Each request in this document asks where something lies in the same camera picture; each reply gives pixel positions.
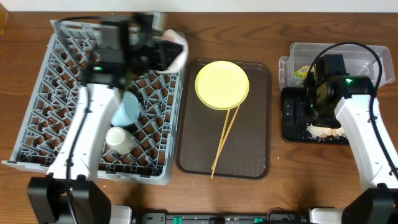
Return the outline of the wooden chopstick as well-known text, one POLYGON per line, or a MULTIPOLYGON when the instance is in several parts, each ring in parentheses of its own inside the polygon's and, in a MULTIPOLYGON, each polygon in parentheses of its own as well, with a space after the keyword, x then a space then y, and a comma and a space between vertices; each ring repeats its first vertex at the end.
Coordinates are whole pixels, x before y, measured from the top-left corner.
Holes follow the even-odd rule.
POLYGON ((228 136, 229 136, 229 133, 230 133, 230 131, 231 131, 231 129, 232 129, 232 126, 233 126, 234 121, 235 121, 235 119, 236 119, 237 113, 238 113, 238 111, 239 111, 239 107, 240 107, 239 105, 236 107, 236 110, 235 110, 234 115, 233 115, 233 117, 232 117, 232 119, 231 119, 231 122, 229 123, 229 126, 226 127, 226 132, 225 132, 224 139, 223 139, 223 142, 222 142, 222 145, 221 145, 220 154, 221 154, 221 152, 222 152, 222 150, 223 150, 223 147, 224 147, 224 145, 225 145, 225 143, 226 143, 226 140, 227 140, 227 138, 228 138, 228 136))
POLYGON ((219 144, 218 144, 218 149, 217 149, 217 152, 216 152, 216 157, 215 157, 215 160, 214 160, 213 165, 211 167, 211 171, 212 171, 211 172, 211 179, 213 178, 214 173, 215 173, 216 165, 217 165, 219 154, 220 154, 220 151, 221 151, 221 145, 222 145, 222 142, 223 142, 223 139, 224 139, 224 135, 225 135, 225 132, 226 132, 226 125, 228 123, 229 114, 230 114, 230 110, 227 110, 225 121, 224 121, 224 125, 223 125, 223 129, 222 129, 222 132, 221 132, 220 141, 219 141, 219 144))

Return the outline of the light blue bowl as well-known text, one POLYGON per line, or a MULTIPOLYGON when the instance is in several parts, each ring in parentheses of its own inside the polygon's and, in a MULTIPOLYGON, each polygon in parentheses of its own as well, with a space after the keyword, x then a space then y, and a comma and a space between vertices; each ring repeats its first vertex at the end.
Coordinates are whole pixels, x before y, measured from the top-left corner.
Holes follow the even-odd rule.
POLYGON ((114 114, 111 124, 117 127, 126 127, 132 125, 140 115, 139 101, 136 96, 125 91, 119 105, 119 109, 114 114))

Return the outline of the green snack wrapper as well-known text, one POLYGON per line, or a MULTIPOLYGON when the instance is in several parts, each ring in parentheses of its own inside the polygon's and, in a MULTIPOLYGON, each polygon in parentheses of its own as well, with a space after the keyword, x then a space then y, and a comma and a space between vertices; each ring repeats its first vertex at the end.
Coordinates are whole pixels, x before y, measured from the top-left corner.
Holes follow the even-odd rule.
POLYGON ((303 66, 302 68, 300 68, 300 69, 298 69, 298 70, 296 70, 296 71, 294 72, 294 73, 295 73, 295 76, 296 76, 296 77, 299 77, 299 78, 306 78, 306 77, 307 77, 307 74, 308 74, 308 71, 309 71, 309 68, 310 68, 309 65, 303 66))

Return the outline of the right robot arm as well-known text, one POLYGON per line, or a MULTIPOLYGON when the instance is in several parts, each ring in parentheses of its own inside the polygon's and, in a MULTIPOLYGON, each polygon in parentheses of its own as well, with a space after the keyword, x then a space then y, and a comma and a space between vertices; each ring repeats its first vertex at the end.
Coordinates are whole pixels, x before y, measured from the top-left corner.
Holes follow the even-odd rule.
POLYGON ((310 222, 397 223, 397 151, 379 114, 377 86, 351 77, 341 54, 317 57, 304 86, 312 124, 344 129, 362 190, 344 209, 311 209, 310 222))

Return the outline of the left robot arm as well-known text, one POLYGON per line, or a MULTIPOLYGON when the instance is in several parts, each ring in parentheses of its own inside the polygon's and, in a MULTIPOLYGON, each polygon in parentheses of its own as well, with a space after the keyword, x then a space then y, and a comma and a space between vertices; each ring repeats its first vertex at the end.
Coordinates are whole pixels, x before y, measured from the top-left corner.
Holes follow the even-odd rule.
POLYGON ((136 75, 174 73, 187 61, 185 38, 164 27, 162 12, 100 17, 99 44, 81 67, 83 84, 68 134, 45 177, 27 195, 39 223, 132 223, 132 209, 114 205, 98 187, 100 146, 121 93, 136 75))

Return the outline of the white paper cup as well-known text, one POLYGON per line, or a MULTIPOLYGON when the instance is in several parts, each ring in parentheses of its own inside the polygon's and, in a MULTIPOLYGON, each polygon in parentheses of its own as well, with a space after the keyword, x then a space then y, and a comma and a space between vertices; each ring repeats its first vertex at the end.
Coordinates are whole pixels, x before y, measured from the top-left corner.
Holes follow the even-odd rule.
POLYGON ((136 146, 131 133, 120 127, 108 129, 105 141, 118 154, 127 154, 136 146))

